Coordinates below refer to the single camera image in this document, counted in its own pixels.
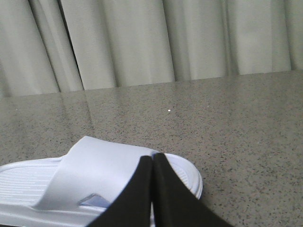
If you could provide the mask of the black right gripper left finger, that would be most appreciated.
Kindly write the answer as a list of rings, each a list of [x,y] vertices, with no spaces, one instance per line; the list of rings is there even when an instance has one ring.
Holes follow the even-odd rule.
[[[130,181],[90,227],[149,227],[151,216],[152,158],[140,157]]]

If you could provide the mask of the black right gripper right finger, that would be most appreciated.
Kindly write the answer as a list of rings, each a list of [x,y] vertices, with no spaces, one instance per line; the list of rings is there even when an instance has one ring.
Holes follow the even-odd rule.
[[[158,227],[229,227],[201,201],[203,181],[188,160],[173,154],[153,155],[153,210]]]

